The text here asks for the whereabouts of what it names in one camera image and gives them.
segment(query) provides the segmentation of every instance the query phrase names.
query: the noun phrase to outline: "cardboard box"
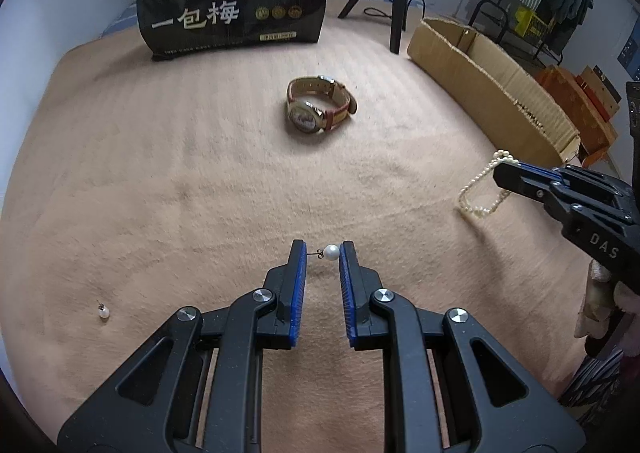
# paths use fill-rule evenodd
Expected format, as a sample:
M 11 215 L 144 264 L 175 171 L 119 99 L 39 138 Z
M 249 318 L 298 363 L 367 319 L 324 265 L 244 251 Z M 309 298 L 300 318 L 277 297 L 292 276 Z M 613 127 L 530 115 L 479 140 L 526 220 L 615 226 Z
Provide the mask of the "cardboard box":
M 425 18 L 408 55 L 480 126 L 496 148 L 552 168 L 578 152 L 578 130 L 552 97 L 500 47 L 453 20 Z
M 605 121 L 609 121 L 620 110 L 620 94 L 613 88 L 611 82 L 607 79 L 606 75 L 602 72 L 596 72 L 595 69 L 587 66 L 580 74 L 584 83 L 593 91 L 596 98 L 591 98 L 592 102 L 596 105 L 596 108 L 601 110 L 604 108 L 606 115 L 603 116 Z M 609 88 L 613 88 L 617 98 L 609 91 Z
M 571 72 L 562 67 L 549 67 L 540 73 L 538 81 L 580 130 L 580 140 L 588 154 L 613 144 L 618 137 L 615 129 L 605 122 Z

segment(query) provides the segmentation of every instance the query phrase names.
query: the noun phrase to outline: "pearl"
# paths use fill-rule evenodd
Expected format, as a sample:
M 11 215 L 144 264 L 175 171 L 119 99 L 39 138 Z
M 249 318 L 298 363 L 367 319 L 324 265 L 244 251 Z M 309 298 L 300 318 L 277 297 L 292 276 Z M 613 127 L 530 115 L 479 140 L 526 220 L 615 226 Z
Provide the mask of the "pearl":
M 492 160 L 479 175 L 476 175 L 473 179 L 469 181 L 463 189 L 460 190 L 460 194 L 458 195 L 458 206 L 460 210 L 465 213 L 472 213 L 478 218 L 485 218 L 495 213 L 497 208 L 500 206 L 502 202 L 511 194 L 510 191 L 503 189 L 498 193 L 498 198 L 495 200 L 490 207 L 484 208 L 481 206 L 471 206 L 469 201 L 466 199 L 466 193 L 473 188 L 473 186 L 480 182 L 485 176 L 491 172 L 496 166 L 498 166 L 501 162 L 513 162 L 514 164 L 518 164 L 519 161 L 514 159 L 513 156 L 507 150 L 498 150 L 494 153 L 494 160 Z
M 340 258 L 340 249 L 337 245 L 330 243 L 328 246 L 324 248 L 323 252 L 324 258 L 329 259 L 331 261 L 335 261 Z
M 98 305 L 98 316 L 100 316 L 100 319 L 109 319 L 109 315 L 109 309 L 104 306 L 104 303 L 100 303 L 100 305 Z

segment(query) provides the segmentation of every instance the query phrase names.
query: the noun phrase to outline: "watch buckle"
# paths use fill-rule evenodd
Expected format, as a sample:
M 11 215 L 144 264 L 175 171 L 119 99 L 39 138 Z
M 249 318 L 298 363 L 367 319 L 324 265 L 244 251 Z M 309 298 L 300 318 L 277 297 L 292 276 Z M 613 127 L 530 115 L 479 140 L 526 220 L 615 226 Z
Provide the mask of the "watch buckle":
M 329 97 L 331 97 L 331 99 L 334 98 L 334 92 L 335 92 L 335 86 L 338 85 L 340 86 L 341 83 L 339 83 L 338 81 L 336 81 L 335 79 L 333 79 L 332 77 L 329 76 L 318 76 L 318 79 L 321 79 L 322 81 L 326 81 L 327 83 L 329 83 Z

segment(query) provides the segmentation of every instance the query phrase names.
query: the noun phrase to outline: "metal pivot screw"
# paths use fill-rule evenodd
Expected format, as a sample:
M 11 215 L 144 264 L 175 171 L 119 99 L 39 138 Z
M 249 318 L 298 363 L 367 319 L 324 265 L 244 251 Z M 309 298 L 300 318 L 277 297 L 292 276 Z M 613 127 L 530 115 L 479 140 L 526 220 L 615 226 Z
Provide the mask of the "metal pivot screw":
M 254 300 L 258 303 L 264 303 L 269 301 L 273 297 L 273 292 L 269 289 L 257 289 L 254 290 Z
M 463 308 L 452 308 L 449 311 L 449 319 L 455 323 L 464 323 L 469 319 L 469 313 Z
M 177 312 L 180 321 L 191 321 L 198 315 L 198 309 L 195 307 L 182 307 Z
M 387 303 L 389 301 L 391 301 L 394 298 L 394 293 L 391 290 L 388 289 L 378 289 L 376 292 L 373 293 L 373 297 L 378 300 L 381 301 L 382 303 Z

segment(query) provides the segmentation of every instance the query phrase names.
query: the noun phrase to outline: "beige blanket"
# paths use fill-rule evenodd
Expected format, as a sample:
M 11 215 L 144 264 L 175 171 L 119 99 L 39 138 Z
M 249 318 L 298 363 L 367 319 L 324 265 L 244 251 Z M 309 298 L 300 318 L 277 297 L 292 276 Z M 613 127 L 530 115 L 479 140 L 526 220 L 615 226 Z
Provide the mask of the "beige blanket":
M 467 308 L 549 390 L 571 375 L 587 256 L 524 198 L 482 222 L 456 211 L 495 148 L 407 58 L 410 33 L 395 56 L 386 20 L 337 20 L 342 4 L 317 45 L 152 62 L 129 29 L 60 62 L 0 223 L 2 334 L 49 436 L 177 308 L 228 305 L 296 238 L 353 240 L 385 287 Z M 284 96 L 315 74 L 359 109 L 306 136 Z M 264 450 L 382 451 L 381 386 L 381 354 L 348 348 L 336 262 L 310 259 L 299 346 L 265 354 Z

